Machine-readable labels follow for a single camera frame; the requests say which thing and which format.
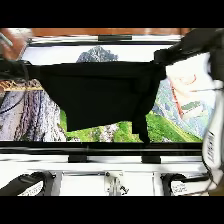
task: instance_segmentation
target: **black fabric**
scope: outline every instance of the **black fabric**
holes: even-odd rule
[[[36,78],[67,116],[68,131],[132,121],[148,143],[145,115],[165,67],[153,62],[87,62],[40,66]]]

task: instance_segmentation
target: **grass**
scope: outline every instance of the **grass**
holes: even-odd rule
[[[77,137],[81,142],[99,142],[103,127],[88,128],[84,130],[67,132],[66,114],[61,110],[60,126],[65,130],[68,139]],[[201,142],[202,139],[183,131],[173,122],[159,116],[152,111],[146,116],[150,139],[154,142],[162,142],[162,138],[168,138],[172,142]],[[117,123],[118,130],[114,134],[114,142],[141,142],[138,135],[132,134],[131,122]]]

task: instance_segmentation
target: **black cable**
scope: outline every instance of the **black cable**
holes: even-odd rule
[[[6,109],[6,110],[1,111],[1,112],[0,112],[0,115],[1,115],[1,114],[4,114],[4,113],[6,113],[6,112],[8,112],[8,111],[10,111],[10,110],[12,110],[13,108],[15,108],[15,107],[16,107],[17,105],[19,105],[20,102],[25,98],[25,95],[26,95],[26,93],[27,93],[27,89],[28,89],[29,73],[28,73],[27,67],[25,66],[24,62],[22,62],[21,65],[22,65],[22,67],[23,67],[23,71],[24,71],[25,87],[26,87],[26,89],[25,89],[25,91],[24,91],[22,97],[20,98],[20,100],[19,100],[17,103],[15,103],[12,107],[10,107],[10,108],[8,108],[8,109]]]

